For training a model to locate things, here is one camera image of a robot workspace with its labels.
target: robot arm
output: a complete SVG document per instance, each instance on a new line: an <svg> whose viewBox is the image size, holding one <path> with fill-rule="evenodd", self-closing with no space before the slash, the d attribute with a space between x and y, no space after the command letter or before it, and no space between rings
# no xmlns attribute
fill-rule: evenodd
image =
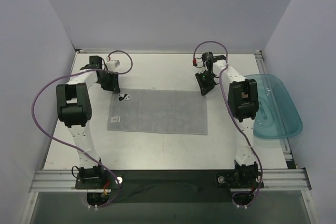
<svg viewBox="0 0 336 224"><path fill-rule="evenodd" d="M259 109L257 83L240 75L232 66L227 66L224 60L224 56L213 56L211 52L202 54L201 72L195 75L201 95L207 94L217 85L214 79L218 78L219 73L227 67L222 74L222 83L227 95L225 99L228 101L234 120L253 146L253 124ZM256 158L238 129L236 129L236 142L236 163L239 166L254 165Z"/></svg>
<svg viewBox="0 0 336 224"><path fill-rule="evenodd" d="M115 68L119 66L119 61L108 61L106 66L110 71L115 71ZM102 69L102 58L90 56L89 64L81 68L81 72L85 72L87 69ZM57 85L57 115L70 131L75 145L100 161L90 132L92 108L88 90L94 83L99 83L104 90L120 92L118 74L98 71L86 72L66 84ZM102 169L97 166L97 163L89 159L83 152L78 151L78 155L80 160L79 177L87 179L102 177Z"/></svg>
<svg viewBox="0 0 336 224"><path fill-rule="evenodd" d="M219 73L226 67L225 62L214 63L213 72ZM232 66L228 66L222 74L222 82L230 110L236 123L248 137L253 146L253 125L258 111L258 94L255 80L247 80ZM250 166L256 162L256 158L243 135L236 129L237 153L235 161L239 166Z"/></svg>

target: translucent blue lid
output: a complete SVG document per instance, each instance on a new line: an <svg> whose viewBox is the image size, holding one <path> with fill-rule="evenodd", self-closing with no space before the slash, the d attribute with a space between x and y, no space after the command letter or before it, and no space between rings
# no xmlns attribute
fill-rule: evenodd
<svg viewBox="0 0 336 224"><path fill-rule="evenodd" d="M254 135L277 139L296 136L302 121L285 86L271 74L246 76L258 85L259 111L254 122Z"/></svg>

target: tabletop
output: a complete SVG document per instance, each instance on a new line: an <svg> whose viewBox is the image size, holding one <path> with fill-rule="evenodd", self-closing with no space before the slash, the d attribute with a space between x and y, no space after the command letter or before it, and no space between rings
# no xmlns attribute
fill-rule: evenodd
<svg viewBox="0 0 336 224"><path fill-rule="evenodd" d="M89 56L77 54L72 73L89 63ZM119 76L121 90L199 91L192 66L192 54L130 54L134 66ZM127 56L120 60L119 72L130 66ZM254 55L229 55L231 64L242 75L259 73ZM206 95L208 135L160 134L108 131L111 92L94 84L89 89L92 106L91 134L101 161L110 169L233 169L236 155L235 127L228 115L219 86ZM65 125L58 121L54 136L74 144ZM287 168L280 140L254 138L254 148L263 168ZM71 169L79 164L77 151L52 141L44 169Z"/></svg>

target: white backdrop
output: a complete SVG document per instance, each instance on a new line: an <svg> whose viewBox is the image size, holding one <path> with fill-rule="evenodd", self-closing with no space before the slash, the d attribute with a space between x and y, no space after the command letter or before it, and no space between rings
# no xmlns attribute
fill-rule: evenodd
<svg viewBox="0 0 336 224"><path fill-rule="evenodd" d="M268 72L284 82L303 122L290 146L323 224L336 223L335 42L335 0L292 0L265 49Z"/></svg>
<svg viewBox="0 0 336 224"><path fill-rule="evenodd" d="M290 0L50 0L76 48L264 49Z"/></svg>
<svg viewBox="0 0 336 224"><path fill-rule="evenodd" d="M0 6L0 219L16 224L50 143L30 105L47 80L69 72L75 51L48 0L0 0ZM55 88L38 102L37 116L49 131L55 104Z"/></svg>

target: purple cable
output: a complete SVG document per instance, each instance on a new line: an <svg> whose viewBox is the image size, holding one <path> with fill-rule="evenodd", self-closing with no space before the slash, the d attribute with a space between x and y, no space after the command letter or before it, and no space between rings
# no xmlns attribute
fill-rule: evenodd
<svg viewBox="0 0 336 224"><path fill-rule="evenodd" d="M220 88L221 88L220 90L222 91L222 95L223 95L223 98L224 98L225 106L226 106L226 108L227 108L227 111L229 112L229 115L230 115L230 118L231 118L233 124L236 126L236 128L238 129L238 131L239 131L239 132L243 135L243 137L246 139L246 142L247 142L248 146L251 148L251 151L252 151L253 154L255 155L255 157L256 157L256 159L257 159L257 161L258 161L258 163L259 163L259 166L260 166L260 180L259 180L258 188L257 188L257 191L256 191L256 193L255 193L253 199L246 205L246 206L248 207L248 206L250 206L250 205L256 200L256 198L257 198L258 195L259 195L259 191L260 191L260 188L261 188L261 183L263 182L263 181L262 181L262 174L263 174L262 171L263 171L263 166L261 165L260 158L259 158L259 156L257 155L257 153L255 152L255 150L253 149L253 147L252 147L252 145L251 145L251 143L250 143L250 141L249 141L247 135L240 129L239 125L237 124L237 122L236 122L236 120L235 120L235 117L233 116L232 111L231 111L231 109L230 109L230 107L229 107L229 104L228 104L228 102L227 102L227 100L226 100L226 95L225 95L225 91L224 91L224 87L223 87L223 83L222 83L222 74L223 74L223 72L228 68L228 66L229 66L229 65L226 64L226 67L219 73L219 85L220 85ZM233 198L235 195L237 195L237 194L243 194L243 193L248 194L249 192L237 192L237 193L234 193L234 194L232 194L232 198Z"/></svg>
<svg viewBox="0 0 336 224"><path fill-rule="evenodd" d="M64 141L62 141L62 140L60 140L60 139L58 139L58 138L52 136L52 135L49 134L47 131L45 131L45 130L42 128L42 126L39 124L39 122L37 121L37 119L36 119L36 115L35 115L35 105L36 105L36 101L37 101L37 99L38 99L39 96L42 94L42 92L45 91L47 87L49 87L50 85L52 85L53 83L55 83L55 82L57 82L57 81L59 81L59 80L67 79L67 78L75 77L75 76L80 76L81 74L84 74L84 73L87 73L87 72L93 72L93 71L97 71L97 72L105 72L105 73L114 73L114 74L116 74L116 73L117 73L117 74L126 74L126 73L130 72L130 71L132 70L132 68L133 68L133 60L132 60L131 56L130 56L128 53L126 53L126 52L124 52L124 51L121 51L121 50L116 50L116 51L113 51L112 53L114 53L114 52L123 52L124 54L126 54L126 55L130 58L130 60L131 60L131 67L130 67L129 70L127 70L126 72L123 72L123 73L118 73L118 72L112 72L112 71L103 70L103 69L87 69L87 70L82 71L82 72L79 72L79 73L74 73L74 74L69 74L69 75L66 75L66 76L58 77L58 78L56 78L56 79L50 81L49 83L47 83L47 84L46 84L46 85L45 85L45 86L44 86L44 87L37 93L37 95L34 97L33 103L31 104L31 107L32 107L32 110L31 110L32 118L33 118L34 123L36 124L36 126L39 128L40 131L42 131L42 132L43 132L47 137L49 137L50 139L55 140L55 141L58 142L58 143L64 144L64 145L66 145L66 146L69 146L69 147L71 147L71 148L74 148L74 149L76 149L76 150L82 152L82 153L83 153L84 155L86 155L89 159L91 159L92 161L94 161L95 163L97 163L98 165L100 165L101 167L103 167L105 170L107 170L108 173L110 173L110 175L112 175L112 177L116 180L116 182L117 182L117 184L118 184L118 187L119 187L117 194L116 194L114 197L112 197L111 199L109 199L105 204L100 205L99 207L105 207L105 206L110 205L110 204L111 204L112 202L114 202L114 201L117 199L117 197L119 196L119 194L120 194L120 190L121 190L121 186L120 186L119 180L117 179L117 176L116 176L110 169L108 169L105 165L103 165L101 162L99 162L98 160L96 160L95 158L93 158L91 155L87 154L83 149L81 149L81 148L79 148L79 147L77 147L77 146L75 146L75 145L69 144L69 143L67 143L67 142L64 142Z"/></svg>
<svg viewBox="0 0 336 224"><path fill-rule="evenodd" d="M208 40L208 41L202 42L201 44L199 44L199 45L195 48L195 51L194 51L194 54L193 54L193 63L194 63L194 60L195 60L196 51L198 50L198 48L199 48L201 45L206 44L206 43L215 43L215 44L218 44L218 45L220 45L221 47L223 47L224 50L225 50L225 53L226 53L225 63L227 64L228 52L227 52L226 47L225 47L222 43L219 43L219 42L217 42L217 41L213 41L213 40Z"/></svg>

